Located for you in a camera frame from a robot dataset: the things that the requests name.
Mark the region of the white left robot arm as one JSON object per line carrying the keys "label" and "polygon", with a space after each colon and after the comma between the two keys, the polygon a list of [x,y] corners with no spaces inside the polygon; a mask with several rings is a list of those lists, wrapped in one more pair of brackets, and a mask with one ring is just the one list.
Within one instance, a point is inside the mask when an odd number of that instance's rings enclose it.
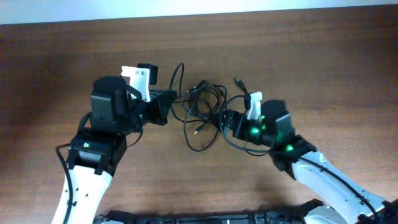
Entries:
{"label": "white left robot arm", "polygon": [[122,77],[101,77],[94,82],[91,111],[82,117],[76,135],[64,145],[68,156],[61,155],[62,146],[55,148],[65,181],[53,223],[92,223],[126,152],[127,136],[142,134],[147,123],[167,124],[177,92],[149,93],[154,100],[145,102]]}

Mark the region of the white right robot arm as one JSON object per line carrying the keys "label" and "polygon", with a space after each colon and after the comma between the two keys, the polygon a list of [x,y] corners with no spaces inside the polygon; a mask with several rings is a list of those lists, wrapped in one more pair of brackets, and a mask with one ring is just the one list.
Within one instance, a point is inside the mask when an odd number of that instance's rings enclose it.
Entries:
{"label": "white right robot arm", "polygon": [[397,201],[389,202],[364,189],[334,167],[296,134],[283,100],[267,100],[256,116],[222,108],[210,116],[222,135],[266,146],[274,165],[313,190],[322,202],[304,212],[303,223],[397,223]]}

